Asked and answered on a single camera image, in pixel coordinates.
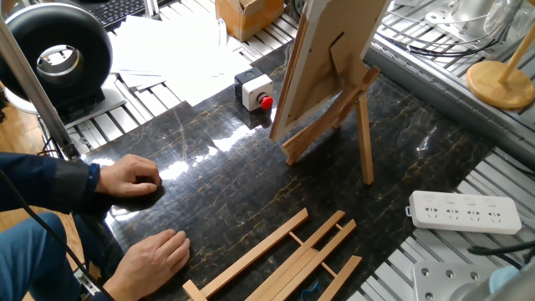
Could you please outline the person's right hand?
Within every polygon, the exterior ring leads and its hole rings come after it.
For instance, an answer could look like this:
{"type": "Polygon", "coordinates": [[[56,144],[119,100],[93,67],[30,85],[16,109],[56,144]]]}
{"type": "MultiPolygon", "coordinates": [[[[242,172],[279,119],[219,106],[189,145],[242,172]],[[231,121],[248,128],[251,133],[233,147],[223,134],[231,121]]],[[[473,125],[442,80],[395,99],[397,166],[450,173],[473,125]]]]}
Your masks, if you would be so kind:
{"type": "Polygon", "coordinates": [[[113,300],[141,300],[183,269],[191,241],[183,231],[165,230],[130,247],[104,289],[113,300]]]}

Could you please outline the person's left hand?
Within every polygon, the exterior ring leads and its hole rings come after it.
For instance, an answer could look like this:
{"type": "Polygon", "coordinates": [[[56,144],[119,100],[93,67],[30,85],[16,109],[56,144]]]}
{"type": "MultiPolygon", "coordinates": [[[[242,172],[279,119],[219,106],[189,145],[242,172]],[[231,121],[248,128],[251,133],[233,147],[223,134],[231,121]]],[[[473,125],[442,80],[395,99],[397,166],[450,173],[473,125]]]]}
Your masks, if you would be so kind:
{"type": "Polygon", "coordinates": [[[128,154],[100,171],[95,191],[116,197],[135,197],[151,194],[160,186],[158,165],[128,154]]]}

